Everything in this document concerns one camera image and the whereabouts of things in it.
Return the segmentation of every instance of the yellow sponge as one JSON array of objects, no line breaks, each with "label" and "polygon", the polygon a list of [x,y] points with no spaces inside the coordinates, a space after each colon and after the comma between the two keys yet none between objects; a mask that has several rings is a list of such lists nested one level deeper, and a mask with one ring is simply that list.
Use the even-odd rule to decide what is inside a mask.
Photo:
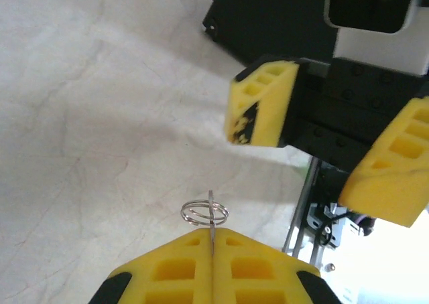
[{"label": "yellow sponge", "polygon": [[132,274],[119,304],[212,303],[210,232],[198,229],[115,269]]},{"label": "yellow sponge", "polygon": [[429,202],[429,96],[414,98],[350,175],[340,203],[410,227]]},{"label": "yellow sponge", "polygon": [[312,265],[232,230],[214,245],[209,228],[173,240],[115,269],[90,304],[312,304],[296,274],[318,277]]},{"label": "yellow sponge", "polygon": [[225,134],[235,144],[277,147],[300,65],[277,61],[261,65],[231,83]]},{"label": "yellow sponge", "polygon": [[214,246],[216,304],[312,304],[296,273],[319,276],[316,267],[229,229],[218,229]]}]

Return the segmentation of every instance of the metal spring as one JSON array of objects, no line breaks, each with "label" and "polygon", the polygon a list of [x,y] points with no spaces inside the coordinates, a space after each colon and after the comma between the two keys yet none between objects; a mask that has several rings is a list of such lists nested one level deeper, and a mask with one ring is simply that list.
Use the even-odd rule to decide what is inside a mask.
[{"label": "metal spring", "polygon": [[216,215],[216,212],[219,212],[221,216],[216,217],[212,219],[210,216],[201,214],[200,212],[196,211],[195,208],[210,208],[210,204],[208,200],[193,200],[191,202],[186,202],[182,209],[180,210],[180,215],[182,218],[187,221],[189,224],[195,225],[195,226],[210,226],[210,221],[213,222],[215,226],[219,226],[221,224],[224,224],[229,216],[229,212],[224,207],[224,205],[219,204],[217,202],[213,202],[213,212]]}]

